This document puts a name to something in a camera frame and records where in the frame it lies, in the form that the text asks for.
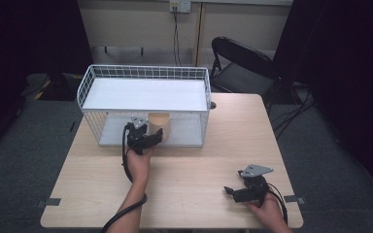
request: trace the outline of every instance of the black chair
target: black chair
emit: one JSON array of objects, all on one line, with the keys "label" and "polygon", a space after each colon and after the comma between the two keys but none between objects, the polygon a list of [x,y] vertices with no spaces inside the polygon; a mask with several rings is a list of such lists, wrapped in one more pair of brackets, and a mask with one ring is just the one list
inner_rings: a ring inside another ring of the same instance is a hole
[{"label": "black chair", "polygon": [[[280,82],[272,60],[262,52],[226,37],[215,38],[212,48],[215,61],[211,86],[221,92],[259,94],[269,113]],[[220,56],[230,61],[223,69]]]}]

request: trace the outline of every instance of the white wire rack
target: white wire rack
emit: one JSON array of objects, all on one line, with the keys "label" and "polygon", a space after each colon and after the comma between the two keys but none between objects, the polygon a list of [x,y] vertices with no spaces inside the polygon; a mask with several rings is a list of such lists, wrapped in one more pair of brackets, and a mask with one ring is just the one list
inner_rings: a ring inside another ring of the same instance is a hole
[{"label": "white wire rack", "polygon": [[211,106],[206,68],[91,65],[77,99],[100,146],[121,145],[124,125],[148,113],[170,115],[163,146],[204,144]]}]

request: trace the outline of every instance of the gray carpet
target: gray carpet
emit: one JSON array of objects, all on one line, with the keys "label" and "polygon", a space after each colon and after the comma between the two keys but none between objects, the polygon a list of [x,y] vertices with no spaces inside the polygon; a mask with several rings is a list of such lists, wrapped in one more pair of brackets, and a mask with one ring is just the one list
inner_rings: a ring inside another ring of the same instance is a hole
[{"label": "gray carpet", "polygon": [[[274,106],[271,120],[295,108]],[[27,99],[0,139],[0,232],[99,231],[45,229],[44,209],[35,207],[51,195],[81,118],[76,102]],[[295,232],[373,232],[373,182],[316,107],[298,116],[278,144],[295,194],[307,202],[300,206],[304,226]]]}]

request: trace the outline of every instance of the wall outlet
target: wall outlet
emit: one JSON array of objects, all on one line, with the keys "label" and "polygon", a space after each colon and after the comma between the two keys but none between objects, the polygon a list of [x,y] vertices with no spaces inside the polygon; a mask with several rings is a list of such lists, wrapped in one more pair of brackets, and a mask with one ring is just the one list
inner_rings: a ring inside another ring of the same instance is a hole
[{"label": "wall outlet", "polygon": [[190,1],[169,1],[169,12],[190,13]]}]

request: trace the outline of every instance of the light wood tabletop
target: light wood tabletop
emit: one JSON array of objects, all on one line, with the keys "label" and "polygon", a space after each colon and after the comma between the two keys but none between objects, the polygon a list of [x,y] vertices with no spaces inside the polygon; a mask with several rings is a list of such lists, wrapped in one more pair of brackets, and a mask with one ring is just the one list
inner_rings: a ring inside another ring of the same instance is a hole
[{"label": "light wood tabletop", "polygon": [[[212,101],[217,107],[210,112],[204,147],[157,148],[141,228],[262,228],[246,206],[223,189],[244,188],[237,171],[251,163],[274,169],[264,178],[283,196],[294,194],[261,98],[213,93]],[[102,228],[130,185],[121,166],[121,147],[99,147],[83,119],[51,194],[60,203],[46,206],[41,224]],[[298,204],[286,206],[288,225],[301,227]]]}]

